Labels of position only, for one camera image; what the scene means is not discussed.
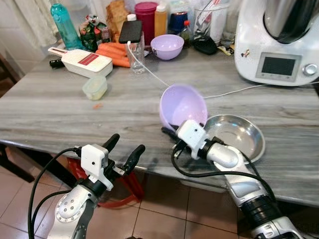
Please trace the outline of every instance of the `teal water bottle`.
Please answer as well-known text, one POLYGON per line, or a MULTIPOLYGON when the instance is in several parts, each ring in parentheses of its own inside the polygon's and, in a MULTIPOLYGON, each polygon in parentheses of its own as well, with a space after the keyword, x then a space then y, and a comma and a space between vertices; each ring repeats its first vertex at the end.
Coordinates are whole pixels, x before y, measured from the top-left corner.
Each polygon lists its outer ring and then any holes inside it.
POLYGON ((60 32, 66 49, 82 49, 82 43, 76 33, 66 7, 60 3, 54 3, 51 7, 51 15, 60 32))

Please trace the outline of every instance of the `orange bottle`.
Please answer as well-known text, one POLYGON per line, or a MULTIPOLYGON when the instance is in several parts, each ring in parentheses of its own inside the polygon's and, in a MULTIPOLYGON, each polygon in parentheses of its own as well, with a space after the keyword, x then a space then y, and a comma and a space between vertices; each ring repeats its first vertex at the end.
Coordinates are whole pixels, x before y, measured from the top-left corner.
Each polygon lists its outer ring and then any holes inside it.
POLYGON ((166 34, 167 25, 166 4, 160 4, 155 11, 155 37, 166 34))

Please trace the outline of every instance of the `digital display screen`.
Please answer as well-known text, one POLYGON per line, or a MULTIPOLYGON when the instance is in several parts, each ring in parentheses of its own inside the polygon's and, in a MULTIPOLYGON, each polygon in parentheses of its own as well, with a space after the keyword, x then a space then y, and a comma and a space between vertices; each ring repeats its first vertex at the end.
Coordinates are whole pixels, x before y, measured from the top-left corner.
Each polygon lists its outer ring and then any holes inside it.
POLYGON ((265 57, 263 69, 261 72, 291 76, 293 73, 295 61, 295 59, 265 57))

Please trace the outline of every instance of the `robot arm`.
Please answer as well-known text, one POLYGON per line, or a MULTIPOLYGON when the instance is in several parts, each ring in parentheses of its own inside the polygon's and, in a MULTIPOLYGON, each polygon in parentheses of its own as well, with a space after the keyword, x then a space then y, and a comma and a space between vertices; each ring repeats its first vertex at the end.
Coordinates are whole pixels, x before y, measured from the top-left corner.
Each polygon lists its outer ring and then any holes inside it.
POLYGON ((88 177, 57 203, 48 239, 84 239, 99 197, 106 190, 112 190, 116 178, 133 171, 145 146, 137 147, 124 166, 118 168, 108 154, 119 137, 118 134, 113 135, 103 147, 93 144, 81 148, 81 167, 88 177))
MULTIPOLYGON (((176 134, 191 149, 193 159, 212 161, 222 172, 251 173, 238 149, 224 145, 220 140, 210 140, 194 120, 185 121, 176 134)), ((254 238, 303 239, 289 218, 283 217, 260 180, 240 175, 227 174, 225 177, 228 191, 248 219, 254 238)))

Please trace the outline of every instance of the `red container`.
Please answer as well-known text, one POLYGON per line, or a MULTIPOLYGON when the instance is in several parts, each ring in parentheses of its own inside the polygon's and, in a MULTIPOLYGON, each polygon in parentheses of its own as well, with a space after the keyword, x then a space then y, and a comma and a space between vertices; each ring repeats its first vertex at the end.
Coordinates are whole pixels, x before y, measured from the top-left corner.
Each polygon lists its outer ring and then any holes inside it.
POLYGON ((135 14, 138 20, 143 23, 145 46, 149 46, 154 39, 154 21, 156 2, 146 1, 135 5, 135 14))

